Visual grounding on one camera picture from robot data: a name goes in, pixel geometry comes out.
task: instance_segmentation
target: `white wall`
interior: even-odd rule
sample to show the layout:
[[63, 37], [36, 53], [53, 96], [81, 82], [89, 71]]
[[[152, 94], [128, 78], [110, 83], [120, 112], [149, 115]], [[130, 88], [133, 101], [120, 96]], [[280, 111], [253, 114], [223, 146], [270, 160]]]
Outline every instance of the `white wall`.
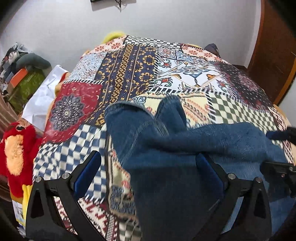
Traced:
[[251, 61], [253, 51], [256, 45], [257, 36], [259, 32], [259, 26], [260, 26], [260, 19], [261, 19], [261, 0], [256, 0], [256, 11], [255, 11], [255, 17], [254, 17], [254, 25], [253, 25], [253, 35], [251, 38], [249, 50], [246, 56], [246, 60], [244, 63], [244, 66], [248, 68], [248, 65]]
[[245, 65], [260, 0], [26, 0], [0, 33], [0, 57], [16, 41], [69, 71], [111, 31], [169, 42], [215, 43], [222, 58]]
[[286, 114], [292, 126], [296, 126], [296, 78], [279, 107]]

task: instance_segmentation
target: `gray fabric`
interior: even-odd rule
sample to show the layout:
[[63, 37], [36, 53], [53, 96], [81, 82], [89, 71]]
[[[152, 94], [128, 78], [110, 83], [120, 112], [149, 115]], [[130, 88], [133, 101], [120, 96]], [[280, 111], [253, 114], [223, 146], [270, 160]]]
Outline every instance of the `gray fabric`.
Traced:
[[34, 53], [28, 53], [20, 57], [16, 62], [16, 71], [25, 68], [27, 65], [32, 65], [38, 69], [47, 69], [50, 67], [50, 63], [47, 60]]
[[12, 79], [13, 76], [14, 76], [14, 74], [13, 74], [12, 72], [10, 72], [10, 74], [9, 74], [9, 76], [6, 78], [5, 82], [8, 84], [8, 83], [11, 81], [11, 79]]

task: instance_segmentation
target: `wooden door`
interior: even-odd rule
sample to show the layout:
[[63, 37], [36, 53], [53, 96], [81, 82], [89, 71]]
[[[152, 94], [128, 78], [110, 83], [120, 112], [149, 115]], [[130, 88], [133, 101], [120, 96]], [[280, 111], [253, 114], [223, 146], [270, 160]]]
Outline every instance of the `wooden door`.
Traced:
[[248, 73], [278, 104], [296, 72], [296, 39], [269, 1], [261, 3], [259, 33]]

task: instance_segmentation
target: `blue jeans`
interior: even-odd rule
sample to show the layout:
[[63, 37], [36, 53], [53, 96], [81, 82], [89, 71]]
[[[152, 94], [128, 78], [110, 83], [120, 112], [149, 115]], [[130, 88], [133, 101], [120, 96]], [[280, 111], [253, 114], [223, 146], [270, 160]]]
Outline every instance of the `blue jeans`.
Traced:
[[[250, 123], [213, 124], [187, 130], [177, 96], [164, 98], [155, 116], [141, 105], [116, 102], [105, 111], [108, 132], [122, 167], [131, 175], [143, 238], [191, 240], [223, 198], [221, 180], [211, 175], [206, 152], [226, 173], [262, 177], [262, 161], [286, 162], [283, 150]], [[290, 197], [270, 203], [273, 231], [293, 206]], [[226, 227], [231, 228], [240, 201]]]

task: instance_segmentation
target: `stuffed parrot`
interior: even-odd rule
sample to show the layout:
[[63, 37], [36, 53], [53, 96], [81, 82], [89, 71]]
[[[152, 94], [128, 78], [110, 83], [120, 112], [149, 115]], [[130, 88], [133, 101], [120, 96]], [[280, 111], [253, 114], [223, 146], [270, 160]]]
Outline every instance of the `stuffed parrot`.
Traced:
[[11, 193], [23, 197], [22, 185], [32, 185], [33, 162], [42, 138], [33, 125], [12, 123], [0, 142], [0, 175], [8, 178]]

